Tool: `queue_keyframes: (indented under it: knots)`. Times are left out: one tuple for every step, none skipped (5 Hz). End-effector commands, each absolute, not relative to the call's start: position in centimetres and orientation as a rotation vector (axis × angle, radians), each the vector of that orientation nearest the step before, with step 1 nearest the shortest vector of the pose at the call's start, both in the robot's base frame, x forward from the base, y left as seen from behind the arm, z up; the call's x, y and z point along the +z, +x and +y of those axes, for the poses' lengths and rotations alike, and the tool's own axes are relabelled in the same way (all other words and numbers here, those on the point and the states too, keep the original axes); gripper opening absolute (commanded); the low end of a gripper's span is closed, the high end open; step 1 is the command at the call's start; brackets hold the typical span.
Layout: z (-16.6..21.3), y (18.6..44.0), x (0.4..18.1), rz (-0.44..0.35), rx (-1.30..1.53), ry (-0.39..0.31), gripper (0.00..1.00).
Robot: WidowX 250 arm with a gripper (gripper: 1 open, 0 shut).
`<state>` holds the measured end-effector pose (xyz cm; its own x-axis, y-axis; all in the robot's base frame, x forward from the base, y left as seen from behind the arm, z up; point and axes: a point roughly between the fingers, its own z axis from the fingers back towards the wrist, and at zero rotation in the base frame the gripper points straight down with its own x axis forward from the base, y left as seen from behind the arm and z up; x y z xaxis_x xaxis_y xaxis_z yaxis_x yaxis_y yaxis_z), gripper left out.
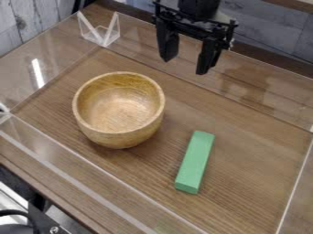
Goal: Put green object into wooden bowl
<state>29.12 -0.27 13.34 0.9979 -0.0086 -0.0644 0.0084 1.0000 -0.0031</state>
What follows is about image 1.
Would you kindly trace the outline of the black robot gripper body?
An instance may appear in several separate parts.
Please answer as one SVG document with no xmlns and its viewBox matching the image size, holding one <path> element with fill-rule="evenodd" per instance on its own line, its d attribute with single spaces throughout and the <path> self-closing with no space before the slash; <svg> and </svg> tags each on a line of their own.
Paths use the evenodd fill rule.
<svg viewBox="0 0 313 234">
<path fill-rule="evenodd" d="M 153 0 L 155 21 L 165 28 L 198 40 L 215 38 L 222 49 L 234 43 L 238 21 L 219 10 L 221 0 Z"/>
</svg>

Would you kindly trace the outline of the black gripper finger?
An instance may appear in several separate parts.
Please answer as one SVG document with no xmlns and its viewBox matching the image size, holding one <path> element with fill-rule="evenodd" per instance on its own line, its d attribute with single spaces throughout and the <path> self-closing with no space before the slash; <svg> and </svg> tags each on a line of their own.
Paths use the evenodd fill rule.
<svg viewBox="0 0 313 234">
<path fill-rule="evenodd" d="M 198 56 L 197 70 L 198 75 L 205 75 L 207 71 L 217 65 L 221 55 L 221 43 L 214 37 L 203 40 L 202 51 Z"/>
<path fill-rule="evenodd" d="M 161 18 L 157 19 L 157 40 L 161 57 L 167 62 L 178 55 L 179 37 L 173 25 Z"/>
</svg>

